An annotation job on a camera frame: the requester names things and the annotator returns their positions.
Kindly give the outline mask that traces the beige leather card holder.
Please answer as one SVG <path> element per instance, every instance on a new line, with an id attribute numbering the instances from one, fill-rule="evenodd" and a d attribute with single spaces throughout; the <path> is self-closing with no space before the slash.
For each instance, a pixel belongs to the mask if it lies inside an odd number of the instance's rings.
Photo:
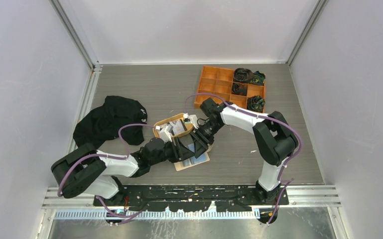
<path id="1" fill-rule="evenodd" d="M 208 150 L 204 154 L 200 155 L 197 158 L 193 156 L 193 157 L 186 159 L 184 161 L 175 162 L 173 164 L 175 167 L 175 170 L 181 171 L 181 170 L 196 166 L 198 164 L 202 164 L 202 163 L 210 161 L 210 157 L 209 157 L 208 153 L 211 151 L 212 147 L 213 146 L 210 145 Z"/>

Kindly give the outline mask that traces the silver credit card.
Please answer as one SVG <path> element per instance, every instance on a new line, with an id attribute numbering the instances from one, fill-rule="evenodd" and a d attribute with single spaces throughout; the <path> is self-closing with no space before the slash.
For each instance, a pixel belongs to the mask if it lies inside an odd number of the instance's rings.
<path id="1" fill-rule="evenodd" d="M 173 136 L 180 135 L 187 131 L 185 123 L 182 119 L 176 119 L 174 121 L 170 121 L 169 124 L 172 126 L 171 134 Z"/>

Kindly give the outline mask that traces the yellow oval tray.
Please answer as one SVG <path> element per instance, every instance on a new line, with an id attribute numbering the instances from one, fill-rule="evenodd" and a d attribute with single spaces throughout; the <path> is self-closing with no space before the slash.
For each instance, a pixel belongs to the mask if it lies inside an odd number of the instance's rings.
<path id="1" fill-rule="evenodd" d="M 158 126 L 158 127 L 159 127 L 159 126 L 162 126 L 162 125 L 165 125 L 165 124 L 169 124 L 170 121 L 174 121 L 174 120 L 177 120 L 177 119 L 182 119 L 182 120 L 183 120 L 183 114 L 184 114 L 184 113 L 180 113 L 180 114 L 174 115 L 174 116 L 172 116 L 172 117 L 170 117 L 170 118 L 161 120 L 161 121 L 155 123 L 154 126 Z M 184 132 L 184 133 L 182 133 L 182 134 L 180 134 L 180 135 L 176 135 L 176 136 L 172 136 L 172 137 L 183 137 L 183 136 L 189 134 L 192 130 L 193 130 L 193 127 L 187 129 L 186 132 Z M 158 133 L 159 133 L 159 130 L 157 130 L 157 129 L 153 129 L 153 134 L 154 134 L 154 136 L 157 137 L 157 138 L 159 138 L 159 134 L 158 134 Z"/>

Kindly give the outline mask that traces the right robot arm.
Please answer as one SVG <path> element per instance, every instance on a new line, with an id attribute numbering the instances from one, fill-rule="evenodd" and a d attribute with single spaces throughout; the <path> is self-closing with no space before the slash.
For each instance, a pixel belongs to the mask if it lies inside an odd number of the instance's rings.
<path id="1" fill-rule="evenodd" d="M 288 125 L 280 112 L 252 112 L 228 101 L 218 104 L 212 98 L 206 99 L 200 110 L 207 119 L 190 133 L 195 155 L 200 156 L 208 149 L 214 142 L 215 134 L 225 125 L 251 133 L 264 160 L 261 175 L 255 184 L 255 196 L 260 203 L 270 204 L 280 190 L 285 167 L 302 148 L 301 136 Z"/>

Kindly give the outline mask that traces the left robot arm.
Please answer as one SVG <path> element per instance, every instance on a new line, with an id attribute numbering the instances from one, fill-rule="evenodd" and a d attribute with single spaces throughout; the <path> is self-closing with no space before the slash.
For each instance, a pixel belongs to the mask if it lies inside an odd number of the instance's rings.
<path id="1" fill-rule="evenodd" d="M 126 196 L 117 176 L 140 177 L 158 163 L 176 163 L 193 156 L 195 152 L 177 138 L 164 142 L 154 137 L 128 155 L 105 153 L 87 143 L 57 160 L 51 172 L 58 183 L 59 197 L 70 199 L 87 193 L 118 206 Z"/>

